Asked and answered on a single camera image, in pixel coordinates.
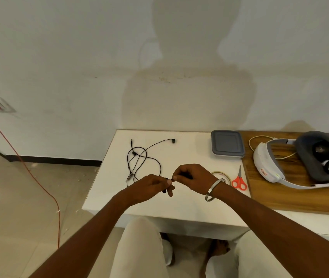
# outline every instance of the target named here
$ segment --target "container lid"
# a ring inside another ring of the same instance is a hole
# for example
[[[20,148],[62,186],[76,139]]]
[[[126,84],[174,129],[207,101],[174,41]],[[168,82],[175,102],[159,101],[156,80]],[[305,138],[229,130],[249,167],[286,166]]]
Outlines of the container lid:
[[[244,157],[243,139],[237,131],[212,131],[212,152],[217,155]]]

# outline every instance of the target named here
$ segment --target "red cable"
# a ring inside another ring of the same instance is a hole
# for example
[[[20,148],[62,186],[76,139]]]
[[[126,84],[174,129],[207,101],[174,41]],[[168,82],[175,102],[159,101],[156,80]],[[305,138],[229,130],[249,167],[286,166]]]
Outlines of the red cable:
[[[24,165],[24,167],[26,168],[26,170],[28,171],[28,173],[31,175],[31,177],[34,179],[35,182],[37,182],[37,184],[48,194],[52,197],[52,199],[54,199],[56,205],[58,206],[58,214],[59,214],[59,228],[58,228],[58,248],[60,247],[60,208],[59,208],[59,203],[58,201],[56,201],[55,197],[52,196],[38,181],[37,179],[32,175],[31,171],[28,169],[28,167],[26,166],[26,164],[24,163],[23,159],[20,157],[20,155],[16,152],[16,150],[14,149],[14,147],[12,147],[11,143],[8,141],[8,139],[4,136],[4,134],[1,132],[0,130],[0,134],[3,136],[3,138],[7,141],[7,143],[10,145],[10,147],[14,150],[14,152],[16,153],[16,155],[18,156],[19,160],[21,161],[21,163]]]

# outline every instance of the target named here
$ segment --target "scissors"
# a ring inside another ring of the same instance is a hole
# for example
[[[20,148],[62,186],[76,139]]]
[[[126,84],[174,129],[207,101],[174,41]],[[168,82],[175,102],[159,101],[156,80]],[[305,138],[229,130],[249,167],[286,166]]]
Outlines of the scissors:
[[[241,177],[241,166],[239,166],[239,174],[238,174],[238,176],[236,177],[235,180],[232,181],[232,187],[239,188],[242,191],[247,190],[247,185],[243,181],[243,178]]]

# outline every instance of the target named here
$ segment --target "tiled floor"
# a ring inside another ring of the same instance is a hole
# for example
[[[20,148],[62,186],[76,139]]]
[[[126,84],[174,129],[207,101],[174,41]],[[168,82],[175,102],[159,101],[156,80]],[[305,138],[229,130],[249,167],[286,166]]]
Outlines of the tiled floor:
[[[96,167],[28,163],[39,182],[58,200],[63,244],[92,215],[81,209],[97,173]],[[0,157],[0,278],[28,277],[57,247],[55,202],[28,175],[20,162]],[[109,277],[122,228],[114,228],[89,278]],[[175,246],[173,277],[197,277],[207,243]]]

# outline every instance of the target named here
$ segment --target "white table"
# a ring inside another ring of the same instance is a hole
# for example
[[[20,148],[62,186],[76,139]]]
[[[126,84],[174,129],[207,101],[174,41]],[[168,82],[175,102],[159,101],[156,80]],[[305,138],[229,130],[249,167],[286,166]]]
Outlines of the white table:
[[[231,180],[236,178],[241,160],[214,155],[210,133],[117,130],[82,208],[96,214],[113,195],[126,187],[129,175],[127,153],[131,148],[131,139],[133,146],[147,148],[158,141],[172,138],[176,139],[175,144],[170,140],[148,149],[148,156],[161,163],[162,176],[171,178],[179,165],[198,163],[209,171],[225,172]],[[140,179],[150,173],[157,175],[159,166],[154,160],[147,159],[137,177]],[[246,182],[243,166],[242,177]],[[207,203],[204,196],[177,182],[174,185],[173,197],[159,193],[149,201],[130,207],[116,226],[125,227],[134,217],[146,216],[160,231],[173,234],[233,240],[249,230],[245,222],[223,202],[215,199]],[[329,215],[278,212],[315,233],[329,235]]]

